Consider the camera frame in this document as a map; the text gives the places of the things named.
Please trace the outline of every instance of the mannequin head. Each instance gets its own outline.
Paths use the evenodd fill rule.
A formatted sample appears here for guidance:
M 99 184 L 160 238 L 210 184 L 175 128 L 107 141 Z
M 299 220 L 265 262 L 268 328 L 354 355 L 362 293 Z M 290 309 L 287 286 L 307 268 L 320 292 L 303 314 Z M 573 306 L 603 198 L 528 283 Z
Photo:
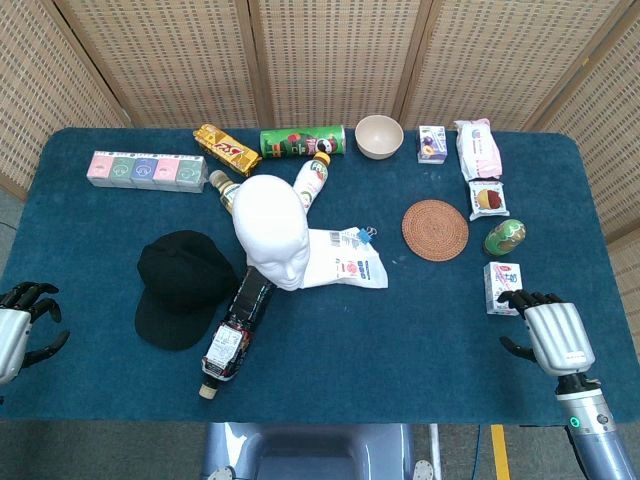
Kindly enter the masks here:
M 247 265 L 284 290 L 299 288 L 309 262 L 309 228 L 293 188 L 272 175 L 251 177 L 238 189 L 232 215 Z

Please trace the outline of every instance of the woven coaster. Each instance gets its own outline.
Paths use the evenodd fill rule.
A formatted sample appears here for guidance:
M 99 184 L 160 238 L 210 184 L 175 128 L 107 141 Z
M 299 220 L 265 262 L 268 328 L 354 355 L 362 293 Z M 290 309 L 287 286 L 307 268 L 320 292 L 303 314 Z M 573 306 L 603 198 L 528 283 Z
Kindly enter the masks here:
M 422 200 L 404 214 L 402 235 L 416 255 L 432 262 L 445 262 L 464 250 L 469 226 L 448 203 Z

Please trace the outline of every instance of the green chip can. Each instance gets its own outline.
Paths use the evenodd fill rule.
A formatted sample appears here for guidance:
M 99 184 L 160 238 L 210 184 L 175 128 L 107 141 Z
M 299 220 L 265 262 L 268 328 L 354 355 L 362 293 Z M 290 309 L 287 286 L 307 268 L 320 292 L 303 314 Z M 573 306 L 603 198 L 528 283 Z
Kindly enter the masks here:
M 263 130 L 260 149 L 264 158 L 313 156 L 316 152 L 344 153 L 344 126 Z
M 516 248 L 526 235 L 527 229 L 520 220 L 505 220 L 484 239 L 484 251 L 489 255 L 506 255 Z

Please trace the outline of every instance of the white bowl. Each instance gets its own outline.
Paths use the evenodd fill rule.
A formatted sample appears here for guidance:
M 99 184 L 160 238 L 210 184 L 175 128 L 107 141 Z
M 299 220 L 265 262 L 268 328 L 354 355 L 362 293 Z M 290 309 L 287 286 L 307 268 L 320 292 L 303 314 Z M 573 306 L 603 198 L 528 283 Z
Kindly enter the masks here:
M 404 132 L 393 118 L 369 115 L 356 125 L 356 143 L 360 151 L 374 160 L 383 160 L 396 153 L 402 145 Z

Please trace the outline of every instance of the baseball cap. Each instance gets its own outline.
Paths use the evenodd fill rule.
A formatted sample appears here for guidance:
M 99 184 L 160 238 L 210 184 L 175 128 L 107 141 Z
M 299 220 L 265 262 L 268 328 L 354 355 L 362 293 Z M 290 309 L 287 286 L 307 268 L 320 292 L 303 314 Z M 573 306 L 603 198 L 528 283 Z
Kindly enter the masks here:
M 166 350 L 183 350 L 206 333 L 216 307 L 238 289 L 238 279 L 215 243 L 182 230 L 145 246 L 138 260 L 145 289 L 136 332 Z

